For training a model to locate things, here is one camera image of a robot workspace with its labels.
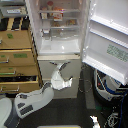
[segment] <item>cable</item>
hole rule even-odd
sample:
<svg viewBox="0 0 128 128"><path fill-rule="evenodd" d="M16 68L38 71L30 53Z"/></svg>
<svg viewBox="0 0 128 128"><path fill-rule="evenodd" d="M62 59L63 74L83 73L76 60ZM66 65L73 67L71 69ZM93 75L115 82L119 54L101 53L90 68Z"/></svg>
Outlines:
<svg viewBox="0 0 128 128"><path fill-rule="evenodd" d="M114 126L118 123L118 113L113 112L107 119L107 121L104 124L104 128L106 128L106 125L108 124L108 126L110 128L114 128Z"/></svg>
<svg viewBox="0 0 128 128"><path fill-rule="evenodd" d="M118 128L120 128L120 125L121 125L123 101L124 101L125 95L126 95L127 93L128 93L128 90L126 90L126 92L124 93L123 99L122 99L122 101L121 101L120 122L119 122Z"/></svg>
<svg viewBox="0 0 128 128"><path fill-rule="evenodd" d="M80 92L82 92L82 93L88 93L89 91L91 91L91 89L92 89L92 83L89 80L84 80L84 79L79 79L79 80L83 80L85 82L89 82L90 83L90 88L87 91L82 91L80 89L80 86L79 86L78 89L79 89Z"/></svg>

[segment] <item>white refrigerator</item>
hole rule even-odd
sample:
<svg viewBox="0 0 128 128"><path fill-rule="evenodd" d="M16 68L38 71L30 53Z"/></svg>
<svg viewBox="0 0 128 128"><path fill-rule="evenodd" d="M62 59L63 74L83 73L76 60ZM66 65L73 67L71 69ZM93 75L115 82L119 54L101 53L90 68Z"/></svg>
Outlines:
<svg viewBox="0 0 128 128"><path fill-rule="evenodd" d="M25 0L43 81L55 65L71 88L55 98L77 97L81 62L128 83L128 0Z"/></svg>

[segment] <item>refrigerator door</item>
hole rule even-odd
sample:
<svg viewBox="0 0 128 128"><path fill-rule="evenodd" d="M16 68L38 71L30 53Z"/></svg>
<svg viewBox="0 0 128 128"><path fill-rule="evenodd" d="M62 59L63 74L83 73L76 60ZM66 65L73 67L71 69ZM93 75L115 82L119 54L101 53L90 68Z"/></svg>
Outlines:
<svg viewBox="0 0 128 128"><path fill-rule="evenodd" d="M82 61L128 83L128 1L91 0Z"/></svg>

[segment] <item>floor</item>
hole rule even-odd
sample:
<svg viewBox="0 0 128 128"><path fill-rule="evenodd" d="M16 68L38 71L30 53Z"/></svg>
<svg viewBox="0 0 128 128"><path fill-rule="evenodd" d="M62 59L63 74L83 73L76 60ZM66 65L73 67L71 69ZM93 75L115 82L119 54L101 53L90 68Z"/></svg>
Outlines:
<svg viewBox="0 0 128 128"><path fill-rule="evenodd" d="M79 125L82 128L93 128L90 116L97 116L103 128L106 119L101 114L101 110L86 107L86 95L81 91L84 91L83 80L80 80L79 86L76 99L54 99L44 108L21 120L18 128L37 128L48 125Z"/></svg>

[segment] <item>refrigerator shelf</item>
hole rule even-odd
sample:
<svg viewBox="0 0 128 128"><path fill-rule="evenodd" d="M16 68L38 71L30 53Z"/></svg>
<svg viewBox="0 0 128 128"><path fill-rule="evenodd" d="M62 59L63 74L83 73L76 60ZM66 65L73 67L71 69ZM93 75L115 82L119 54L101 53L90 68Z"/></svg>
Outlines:
<svg viewBox="0 0 128 128"><path fill-rule="evenodd" d="M80 48L78 45L78 39L73 40L45 40L41 45L41 49L38 55L50 55L50 54L74 54L80 53Z"/></svg>
<svg viewBox="0 0 128 128"><path fill-rule="evenodd" d="M121 25L113 22L112 20L107 20L107 19L104 19L104 18L96 16L96 15L93 15L90 20L95 21L104 26L107 26L109 28L115 29L121 33L128 35L128 28L121 26Z"/></svg>
<svg viewBox="0 0 128 128"><path fill-rule="evenodd" d="M120 41L120 40L118 40L116 38L113 38L111 36L108 36L108 35L106 35L106 34L104 34L102 32L99 32L99 31L95 30L95 29L90 29L90 32L93 33L93 34L96 34L97 36L103 37L103 38L105 38L105 39L107 39L109 41L112 41L112 42L114 42L116 44L119 44L119 45L121 45L121 46L123 46L125 48L128 48L128 44L127 43L125 43L123 41Z"/></svg>
<svg viewBox="0 0 128 128"><path fill-rule="evenodd" d="M51 27L52 30L57 29L79 29L79 25L70 25L70 26L60 26L60 27Z"/></svg>
<svg viewBox="0 0 128 128"><path fill-rule="evenodd" d="M54 10L39 10L38 13L73 13L73 12L80 12L79 9L63 9L62 11L54 11Z"/></svg>
<svg viewBox="0 0 128 128"><path fill-rule="evenodd" d="M70 20L70 19L78 19L77 17L63 17L63 20ZM42 20L54 20L53 16L48 17L47 19L42 19Z"/></svg>

